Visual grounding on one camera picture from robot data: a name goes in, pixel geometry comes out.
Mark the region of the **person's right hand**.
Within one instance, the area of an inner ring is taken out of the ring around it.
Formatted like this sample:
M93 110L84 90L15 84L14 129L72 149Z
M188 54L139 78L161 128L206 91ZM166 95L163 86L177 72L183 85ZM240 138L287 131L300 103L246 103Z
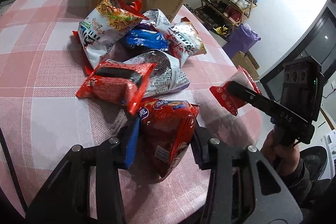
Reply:
M280 176L292 174L299 165L299 148L276 144L273 130L268 133L261 153Z

